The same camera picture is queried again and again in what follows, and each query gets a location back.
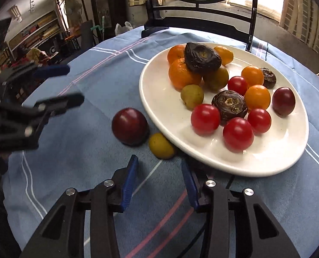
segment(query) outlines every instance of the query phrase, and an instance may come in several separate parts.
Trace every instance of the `orange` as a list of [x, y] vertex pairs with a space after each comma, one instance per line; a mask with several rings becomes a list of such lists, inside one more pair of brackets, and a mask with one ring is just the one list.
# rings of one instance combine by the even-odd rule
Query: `orange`
[[170, 65], [169, 78], [178, 91], [187, 85], [199, 85], [201, 82], [201, 75], [188, 70], [184, 58], [177, 59]]
[[222, 65], [225, 66], [232, 62], [233, 52], [224, 46], [216, 46], [214, 50], [219, 54], [222, 59]]
[[241, 76], [247, 82], [248, 87], [257, 84], [262, 85], [265, 80], [265, 76], [263, 75], [261, 69], [255, 66], [245, 67], [241, 72]]
[[186, 45], [177, 45], [177, 46], [173, 46], [169, 50], [167, 55], [169, 65], [171, 65], [175, 60], [185, 57], [185, 54], [184, 54], [185, 47]]
[[268, 109], [270, 105], [270, 93], [263, 85], [251, 86], [244, 95], [248, 110]]

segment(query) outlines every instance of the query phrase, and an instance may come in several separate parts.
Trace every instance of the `chair back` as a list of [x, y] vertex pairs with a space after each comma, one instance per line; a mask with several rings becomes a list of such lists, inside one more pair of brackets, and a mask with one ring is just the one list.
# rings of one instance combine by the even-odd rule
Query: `chair back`
[[[235, 14], [233, 12], [221, 11], [218, 9], [201, 7], [201, 4], [213, 4], [225, 0], [180, 0], [187, 3], [193, 3], [195, 6], [160, 6], [157, 0], [146, 1], [146, 11], [148, 21], [144, 25], [142, 38], [151, 35], [154, 32], [167, 29], [168, 27], [185, 28], [199, 30], [209, 33], [214, 33], [232, 39], [239, 40], [246, 44], [246, 50], [251, 51], [253, 43], [253, 34], [255, 31], [257, 0], [253, 0], [251, 17]], [[193, 11], [193, 12], [208, 12], [217, 15], [224, 15], [235, 19], [243, 20], [250, 23], [249, 32], [237, 30], [234, 26], [213, 21], [192, 17], [166, 16], [162, 18], [160, 11]]]

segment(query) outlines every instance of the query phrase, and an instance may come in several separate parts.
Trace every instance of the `blue tablecloth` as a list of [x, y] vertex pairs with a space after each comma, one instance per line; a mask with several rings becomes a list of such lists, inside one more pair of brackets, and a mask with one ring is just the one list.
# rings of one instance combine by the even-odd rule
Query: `blue tablecloth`
[[[122, 258], [175, 257], [205, 222], [189, 205], [181, 174], [181, 158], [160, 161], [145, 143], [122, 145], [113, 136], [111, 119], [134, 107], [157, 129], [140, 101], [138, 82], [144, 65], [158, 52], [188, 41], [208, 41], [245, 49], [245, 44], [205, 32], [169, 29], [141, 39], [137, 28], [98, 44], [69, 65], [65, 77], [48, 79], [25, 102], [81, 91], [80, 108], [52, 118], [36, 151], [14, 153], [3, 178], [5, 207], [11, 230], [23, 249], [38, 224], [68, 187], [91, 189], [127, 165], [132, 154], [140, 161], [138, 183], [129, 209], [115, 216]], [[302, 258], [319, 245], [319, 77], [279, 49], [255, 38], [252, 52], [283, 73], [300, 94], [309, 120], [308, 145], [289, 170], [266, 178], [236, 177], [230, 187], [250, 187], [259, 194]], [[226, 185], [231, 175], [215, 170]], [[202, 238], [185, 257], [198, 257]], [[85, 257], [90, 257], [89, 224]]]

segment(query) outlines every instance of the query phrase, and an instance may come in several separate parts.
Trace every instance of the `metal screw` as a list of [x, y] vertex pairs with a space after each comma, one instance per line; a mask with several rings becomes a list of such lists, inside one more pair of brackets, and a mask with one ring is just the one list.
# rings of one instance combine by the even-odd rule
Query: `metal screw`
[[65, 193], [66, 193], [66, 195], [68, 195], [68, 196], [72, 196], [73, 194], [75, 194], [75, 189], [74, 188], [68, 188], [68, 189], [66, 189], [66, 191], [65, 191]]
[[33, 133], [33, 127], [32, 126], [27, 126], [25, 129], [25, 136], [29, 137]]
[[42, 104], [40, 104], [40, 105], [38, 106], [38, 110], [39, 110], [39, 111], [44, 111], [45, 108], [46, 108], [46, 105], [45, 105], [44, 103], [42, 103]]
[[111, 187], [111, 186], [114, 185], [114, 181], [112, 181], [112, 180], [105, 180], [104, 183], [103, 183], [103, 185], [104, 185], [105, 187]]
[[214, 180], [207, 180], [206, 181], [206, 185], [208, 187], [214, 187], [216, 185], [215, 181]]
[[244, 190], [244, 194], [246, 194], [247, 196], [252, 196], [253, 195], [253, 190], [251, 188], [246, 188]]

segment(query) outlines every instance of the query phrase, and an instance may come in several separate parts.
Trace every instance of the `white plate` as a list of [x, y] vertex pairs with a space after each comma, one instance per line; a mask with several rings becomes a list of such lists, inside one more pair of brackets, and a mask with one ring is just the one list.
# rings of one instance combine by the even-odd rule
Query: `white plate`
[[[203, 43], [215, 47], [215, 43]], [[241, 75], [248, 65], [267, 67], [275, 73], [277, 83], [271, 95], [279, 87], [289, 87], [296, 97], [296, 107], [286, 118], [278, 117], [270, 104], [267, 111], [272, 126], [261, 136], [255, 136], [253, 144], [242, 153], [232, 153], [223, 143], [223, 127], [212, 136], [201, 137], [194, 133], [191, 111], [182, 103], [180, 93], [169, 80], [167, 54], [169, 48], [154, 56], [144, 67], [139, 80], [140, 98], [144, 108], [159, 130], [177, 147], [203, 162], [236, 175], [265, 177], [287, 170], [302, 155], [308, 141], [308, 117], [304, 104], [293, 85], [277, 69], [257, 56], [239, 48], [226, 46], [234, 54], [232, 63], [226, 65], [229, 77]], [[204, 103], [210, 104], [215, 93], [205, 92]]]

